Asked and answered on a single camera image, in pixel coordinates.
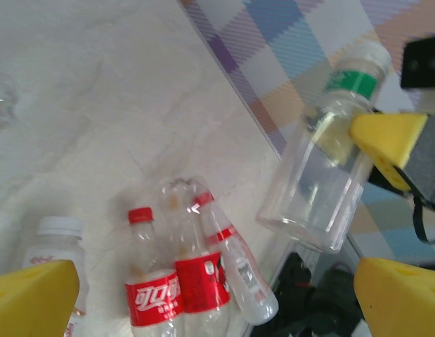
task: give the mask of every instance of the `checkered fabric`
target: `checkered fabric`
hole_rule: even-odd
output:
[[[435,0],[181,0],[228,80],[281,154],[291,125],[322,91],[347,46],[379,41],[392,70],[377,107],[413,110],[418,93],[400,89],[404,43],[435,33]],[[364,256],[435,258],[418,241],[412,203],[367,185],[351,227]],[[429,231],[435,214],[426,213]]]

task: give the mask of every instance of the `white table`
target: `white table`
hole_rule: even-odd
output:
[[[41,217],[79,217],[85,336],[131,336],[125,213],[151,202],[143,186],[199,174],[270,279],[288,240],[254,215],[277,155],[178,4],[16,1],[0,5],[0,70],[20,95],[18,121],[0,131],[0,274],[18,265]],[[244,329],[236,312],[229,336]]]

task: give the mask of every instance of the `white bottle cap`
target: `white bottle cap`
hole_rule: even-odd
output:
[[[41,220],[37,234],[70,235],[82,239],[83,222],[67,216],[47,216]]]
[[[386,74],[392,64],[391,56],[387,49],[385,49],[380,42],[373,40],[364,40],[350,46],[342,55],[339,62],[355,59],[375,63],[378,67],[382,68]]]

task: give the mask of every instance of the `black strap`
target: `black strap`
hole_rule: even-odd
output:
[[[435,244],[435,240],[429,241],[427,238],[427,233],[425,232],[425,227],[423,226],[423,202],[419,197],[416,196],[414,196],[413,222],[415,234],[419,240],[428,244]]]

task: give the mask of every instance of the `plastic bottle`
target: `plastic bottle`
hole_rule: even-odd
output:
[[[349,137],[351,120],[372,112],[391,58],[364,41],[337,63],[324,93],[297,119],[257,220],[307,247],[338,252],[372,169]]]
[[[135,337],[184,337],[178,275],[163,258],[150,207],[128,213],[132,231],[130,276],[125,282]]]
[[[230,293],[220,252],[206,243],[198,214],[190,211],[192,187],[177,179],[163,188],[162,208],[174,233],[187,336],[224,337],[230,322]]]
[[[83,318],[86,314],[86,297],[89,285],[84,271],[85,251],[79,245],[83,222],[76,218],[49,216],[41,220],[38,240],[25,254],[22,267],[55,260],[71,260],[77,269],[80,283],[79,294],[70,316],[64,337],[84,335]]]
[[[264,324],[278,312],[278,301],[262,277],[250,248],[214,201],[211,192],[195,183],[195,204],[208,244],[222,253],[228,283],[242,315],[251,325]]]

